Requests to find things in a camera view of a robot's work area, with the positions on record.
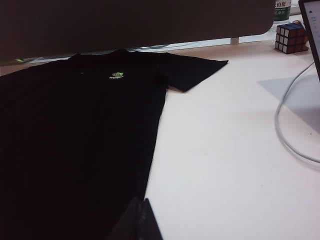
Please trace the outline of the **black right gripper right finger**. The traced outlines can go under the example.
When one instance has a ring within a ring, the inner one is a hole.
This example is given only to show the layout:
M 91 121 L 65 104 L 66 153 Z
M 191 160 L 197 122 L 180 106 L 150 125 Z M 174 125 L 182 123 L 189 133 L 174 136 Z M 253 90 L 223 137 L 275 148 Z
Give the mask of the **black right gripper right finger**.
M 162 240 L 162 234 L 159 229 L 156 217 L 148 198 L 146 198 L 141 207 L 139 219 L 139 239 L 140 240 Z

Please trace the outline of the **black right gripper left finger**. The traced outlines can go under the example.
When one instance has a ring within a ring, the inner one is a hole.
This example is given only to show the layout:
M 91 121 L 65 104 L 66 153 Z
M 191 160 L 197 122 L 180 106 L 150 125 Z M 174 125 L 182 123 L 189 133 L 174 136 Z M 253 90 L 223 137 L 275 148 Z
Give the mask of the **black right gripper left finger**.
M 141 229 L 142 202 L 133 198 L 124 214 L 108 235 L 108 240 L 143 240 Z

